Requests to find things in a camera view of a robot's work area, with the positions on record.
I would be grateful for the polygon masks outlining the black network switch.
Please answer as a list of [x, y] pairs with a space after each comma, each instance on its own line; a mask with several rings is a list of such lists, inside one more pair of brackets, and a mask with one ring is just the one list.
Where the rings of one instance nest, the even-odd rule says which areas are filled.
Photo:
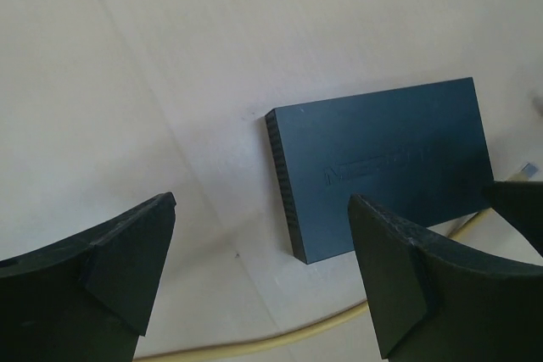
[[351, 196], [423, 227], [487, 208], [494, 179], [472, 78], [272, 109], [266, 130], [294, 257], [353, 248]]

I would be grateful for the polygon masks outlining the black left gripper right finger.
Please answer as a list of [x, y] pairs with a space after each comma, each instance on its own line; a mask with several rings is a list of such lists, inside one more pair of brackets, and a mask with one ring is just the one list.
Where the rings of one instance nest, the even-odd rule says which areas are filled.
[[361, 195], [348, 216], [383, 359], [541, 360], [540, 266], [470, 248]]

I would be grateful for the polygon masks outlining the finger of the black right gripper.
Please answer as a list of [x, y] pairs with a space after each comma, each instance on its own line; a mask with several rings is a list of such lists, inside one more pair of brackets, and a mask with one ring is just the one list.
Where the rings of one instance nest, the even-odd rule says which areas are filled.
[[542, 255], [542, 182], [494, 181], [483, 188], [490, 207]]

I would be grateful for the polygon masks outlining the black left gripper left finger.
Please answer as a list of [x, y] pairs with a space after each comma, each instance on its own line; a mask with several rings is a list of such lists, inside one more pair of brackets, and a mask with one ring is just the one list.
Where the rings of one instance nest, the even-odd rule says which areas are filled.
[[130, 361], [145, 336], [176, 221], [161, 193], [1, 262], [3, 361]]

